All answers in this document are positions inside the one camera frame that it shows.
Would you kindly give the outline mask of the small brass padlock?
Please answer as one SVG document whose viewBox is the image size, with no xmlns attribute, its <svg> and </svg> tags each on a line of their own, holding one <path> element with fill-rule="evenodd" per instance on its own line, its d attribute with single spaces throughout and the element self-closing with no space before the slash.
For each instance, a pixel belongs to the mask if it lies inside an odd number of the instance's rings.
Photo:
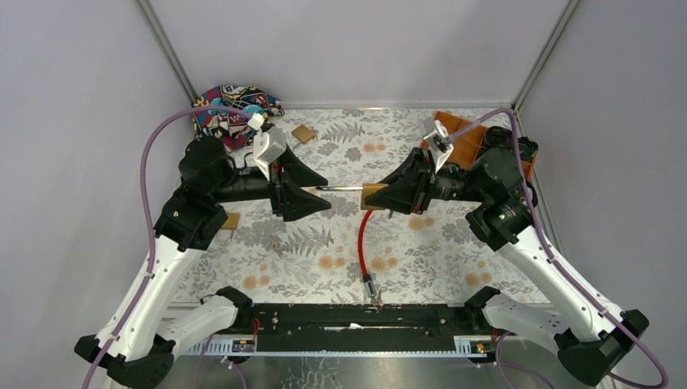
<svg viewBox="0 0 687 389">
<path fill-rule="evenodd" d="M 361 201 L 360 201 L 361 210 L 377 211 L 377 210 L 383 210 L 383 207 L 378 207 L 378 206 L 374 206 L 374 205 L 369 204 L 368 199 L 370 196 L 372 196 L 376 192 L 378 192 L 381 189 L 384 189 L 386 187 L 388 187 L 388 185 L 385 183 L 365 183 L 365 184 L 362 184 L 361 186 L 316 186 L 315 189 L 318 191 L 327 191 L 327 192 L 360 192 L 361 193 Z"/>
</svg>

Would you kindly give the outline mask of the small metal key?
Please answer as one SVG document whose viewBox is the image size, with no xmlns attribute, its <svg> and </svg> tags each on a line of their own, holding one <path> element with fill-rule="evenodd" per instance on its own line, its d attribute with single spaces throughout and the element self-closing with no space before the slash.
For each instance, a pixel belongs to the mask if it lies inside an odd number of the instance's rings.
<svg viewBox="0 0 687 389">
<path fill-rule="evenodd" d="M 279 239 L 272 239 L 270 248 L 272 251 L 275 252 L 275 254 L 279 257 L 282 258 L 284 255 L 284 250 L 282 247 L 282 242 Z"/>
</svg>

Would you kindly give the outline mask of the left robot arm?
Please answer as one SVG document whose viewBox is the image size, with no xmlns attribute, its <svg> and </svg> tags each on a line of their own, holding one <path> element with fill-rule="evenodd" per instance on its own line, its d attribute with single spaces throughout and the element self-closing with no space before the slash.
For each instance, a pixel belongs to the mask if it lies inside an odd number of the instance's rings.
<svg viewBox="0 0 687 389">
<path fill-rule="evenodd" d="M 250 326 L 251 300 L 230 287 L 162 323 L 182 279 L 227 221 L 226 203 L 268 199 L 284 221 L 331 208 L 310 191 L 327 180 L 287 147 L 279 148 L 266 165 L 240 171 L 220 140 L 196 139 L 187 146 L 179 169 L 181 185 L 162 208 L 152 230 L 152 248 L 124 301 L 103 329 L 75 345 L 77 355 L 128 388 L 157 387 L 175 360 L 201 340 Z"/>
</svg>

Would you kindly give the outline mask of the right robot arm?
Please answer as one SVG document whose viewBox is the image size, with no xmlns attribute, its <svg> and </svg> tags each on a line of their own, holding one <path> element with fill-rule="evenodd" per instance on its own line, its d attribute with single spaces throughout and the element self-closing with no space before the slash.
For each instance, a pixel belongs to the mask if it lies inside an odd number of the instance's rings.
<svg viewBox="0 0 687 389">
<path fill-rule="evenodd" d="M 467 328 L 484 334 L 496 327 L 520 335 L 555 354 L 574 378 L 593 387 L 629 353 L 648 319 L 605 297 L 538 235 L 522 185 L 516 157 L 507 150 L 490 149 L 462 169 L 450 163 L 436 168 L 431 153 L 416 147 L 363 201 L 406 215 L 421 214 L 434 199 L 476 203 L 466 216 L 471 231 L 522 271 L 555 310 L 549 314 L 486 287 L 468 301 Z"/>
</svg>

